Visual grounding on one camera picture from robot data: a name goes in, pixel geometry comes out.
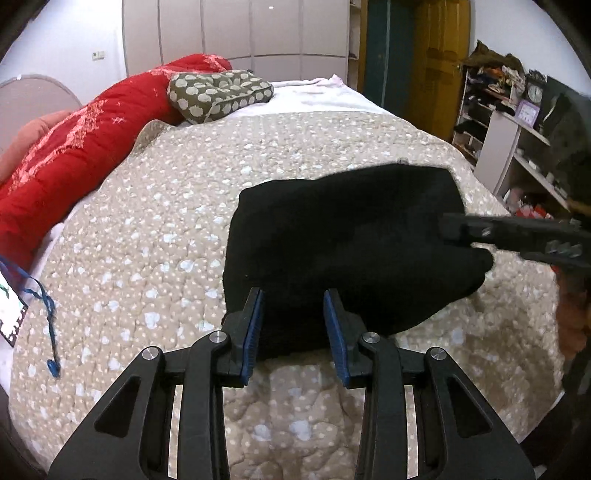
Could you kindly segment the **person right hand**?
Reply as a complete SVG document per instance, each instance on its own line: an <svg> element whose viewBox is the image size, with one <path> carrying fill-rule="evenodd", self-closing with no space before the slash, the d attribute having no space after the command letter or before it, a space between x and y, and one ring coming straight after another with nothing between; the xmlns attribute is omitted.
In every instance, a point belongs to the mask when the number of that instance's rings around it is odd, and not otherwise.
<svg viewBox="0 0 591 480"><path fill-rule="evenodd" d="M574 286L574 280L566 272L559 270L556 280L558 346L566 360L573 360L585 349L590 336L590 300L585 290Z"/></svg>

